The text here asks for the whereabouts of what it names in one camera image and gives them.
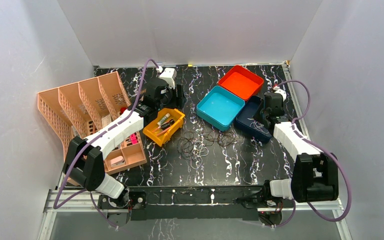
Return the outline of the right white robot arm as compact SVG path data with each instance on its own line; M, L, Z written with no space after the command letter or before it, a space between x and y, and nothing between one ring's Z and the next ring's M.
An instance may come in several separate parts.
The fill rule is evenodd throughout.
M255 114L264 127L293 158L291 178L267 180L262 202L275 207L281 199L298 203L334 201L338 198L338 167L329 156L307 143L284 111L280 93L266 92Z

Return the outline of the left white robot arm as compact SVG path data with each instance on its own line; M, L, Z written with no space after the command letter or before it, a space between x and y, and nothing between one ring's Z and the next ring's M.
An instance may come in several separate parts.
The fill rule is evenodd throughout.
M181 109L186 97L184 88L176 83L170 86L156 78L138 92L134 103L116 120L96 133L70 142L62 168L64 178L72 179L88 192L99 192L109 197L117 208L129 203L129 188L105 172L104 160L130 135L155 122L164 109Z

